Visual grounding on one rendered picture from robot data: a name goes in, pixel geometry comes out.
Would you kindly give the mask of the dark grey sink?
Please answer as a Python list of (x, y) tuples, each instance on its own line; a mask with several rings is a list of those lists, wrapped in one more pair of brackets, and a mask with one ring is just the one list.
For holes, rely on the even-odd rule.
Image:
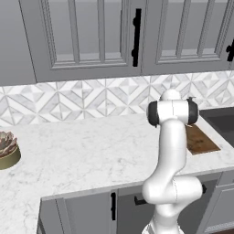
[(199, 114), (234, 148), (234, 107), (202, 110)]

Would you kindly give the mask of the grey base cupboard door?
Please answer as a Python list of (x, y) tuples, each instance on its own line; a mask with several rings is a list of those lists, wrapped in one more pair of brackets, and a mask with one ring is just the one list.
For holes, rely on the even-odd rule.
[(196, 234), (234, 229), (234, 170), (223, 172)]
[[(116, 220), (111, 212), (113, 192)], [(40, 201), (37, 234), (116, 234), (116, 229), (117, 190)]]

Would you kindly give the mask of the grey wall cupboard side panel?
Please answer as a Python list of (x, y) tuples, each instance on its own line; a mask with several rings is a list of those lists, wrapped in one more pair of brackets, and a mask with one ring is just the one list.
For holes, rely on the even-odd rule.
[(0, 86), (36, 82), (18, 0), (0, 0)]

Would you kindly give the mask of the grey base drawer front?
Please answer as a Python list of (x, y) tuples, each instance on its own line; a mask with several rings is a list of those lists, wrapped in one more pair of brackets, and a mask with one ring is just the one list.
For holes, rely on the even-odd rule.
[[(217, 180), (203, 181), (207, 189), (206, 193), (181, 211), (178, 224), (185, 234), (197, 233), (216, 183)], [(136, 206), (134, 196), (143, 199), (141, 186), (130, 186), (118, 190), (117, 234), (142, 234), (144, 227), (154, 214), (154, 205), (146, 203)]]

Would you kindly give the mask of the succulent plant in olive pot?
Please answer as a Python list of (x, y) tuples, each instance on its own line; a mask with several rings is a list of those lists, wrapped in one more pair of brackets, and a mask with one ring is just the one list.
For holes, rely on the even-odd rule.
[(0, 170), (12, 167), (20, 158), (17, 138), (11, 132), (0, 132)]

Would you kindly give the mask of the grey wall cupboard door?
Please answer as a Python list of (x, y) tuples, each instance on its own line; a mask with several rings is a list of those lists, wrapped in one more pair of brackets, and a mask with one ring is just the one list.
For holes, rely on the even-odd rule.
[(234, 0), (147, 0), (143, 74), (234, 69)]
[[(145, 0), (19, 0), (38, 82), (138, 76)], [(135, 9), (142, 9), (133, 66)]]

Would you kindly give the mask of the brown wooden cutting board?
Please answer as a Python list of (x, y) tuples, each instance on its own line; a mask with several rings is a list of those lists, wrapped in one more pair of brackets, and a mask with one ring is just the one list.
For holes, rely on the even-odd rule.
[(186, 126), (186, 147), (192, 154), (219, 151), (220, 148), (195, 124)]

